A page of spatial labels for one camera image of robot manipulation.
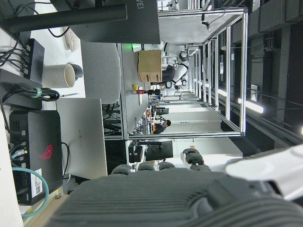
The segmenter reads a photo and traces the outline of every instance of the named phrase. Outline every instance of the man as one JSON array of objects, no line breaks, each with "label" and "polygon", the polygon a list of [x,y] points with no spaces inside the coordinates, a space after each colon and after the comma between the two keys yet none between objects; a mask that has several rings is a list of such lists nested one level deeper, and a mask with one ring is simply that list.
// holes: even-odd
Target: man
[{"label": "man", "polygon": [[170,125],[171,125],[170,120],[166,120],[163,123],[154,124],[153,134],[160,134],[161,132],[164,132],[164,130],[166,130],[166,127],[169,127]]}]

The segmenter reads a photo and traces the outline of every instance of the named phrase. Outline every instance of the white desk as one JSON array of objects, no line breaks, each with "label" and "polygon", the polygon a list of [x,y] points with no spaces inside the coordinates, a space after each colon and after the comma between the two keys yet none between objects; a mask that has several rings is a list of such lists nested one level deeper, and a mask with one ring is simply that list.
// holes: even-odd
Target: white desk
[{"label": "white desk", "polygon": [[[51,4],[37,4],[36,10],[39,13],[54,12],[55,8]],[[54,34],[61,34],[61,28],[53,28]],[[56,65],[73,63],[82,67],[81,49],[71,52],[67,49],[65,38],[55,38],[51,36],[48,30],[33,31],[31,38],[36,39],[45,48],[44,65]],[[0,50],[5,51],[11,49],[15,45],[15,40],[6,32],[0,29]],[[10,63],[6,63],[2,69],[20,75],[16,67]],[[84,78],[79,78],[72,88],[57,88],[60,95],[79,93],[72,97],[85,97]],[[44,110],[54,110],[55,103],[43,103]],[[7,118],[9,117],[9,107],[5,106]],[[9,135],[5,137],[5,129],[2,115],[0,116],[0,226],[23,226],[23,221],[19,212],[19,207],[16,198],[13,175],[9,158],[8,144]]]}]

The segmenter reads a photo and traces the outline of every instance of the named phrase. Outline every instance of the cable tie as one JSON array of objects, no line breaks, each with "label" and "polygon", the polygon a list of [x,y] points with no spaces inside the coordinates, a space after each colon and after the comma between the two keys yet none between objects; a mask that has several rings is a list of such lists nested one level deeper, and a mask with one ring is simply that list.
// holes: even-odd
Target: cable tie
[{"label": "cable tie", "polygon": [[34,87],[36,89],[37,93],[34,96],[31,96],[32,98],[39,98],[42,95],[42,89],[39,87]]}]

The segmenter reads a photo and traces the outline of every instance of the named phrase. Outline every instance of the laptop lid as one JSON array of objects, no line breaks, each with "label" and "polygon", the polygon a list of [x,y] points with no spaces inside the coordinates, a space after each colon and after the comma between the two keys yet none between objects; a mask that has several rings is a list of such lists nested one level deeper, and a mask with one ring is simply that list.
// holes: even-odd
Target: laptop lid
[{"label": "laptop lid", "polygon": [[[107,176],[101,99],[60,98],[56,105],[61,119],[61,139],[70,147],[66,173],[87,179]],[[62,152],[65,166],[64,146]]]}]

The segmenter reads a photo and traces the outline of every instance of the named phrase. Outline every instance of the sticker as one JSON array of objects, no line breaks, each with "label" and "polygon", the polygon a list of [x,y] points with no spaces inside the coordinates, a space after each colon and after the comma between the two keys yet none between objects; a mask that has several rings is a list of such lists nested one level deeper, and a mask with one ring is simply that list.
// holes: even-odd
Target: sticker
[{"label": "sticker", "polygon": [[[40,174],[42,176],[42,169],[38,169],[35,171],[36,173]],[[30,175],[31,179],[31,186],[32,186],[32,198],[35,197],[36,195],[42,193],[42,181],[40,180],[39,177],[31,174]]]}]

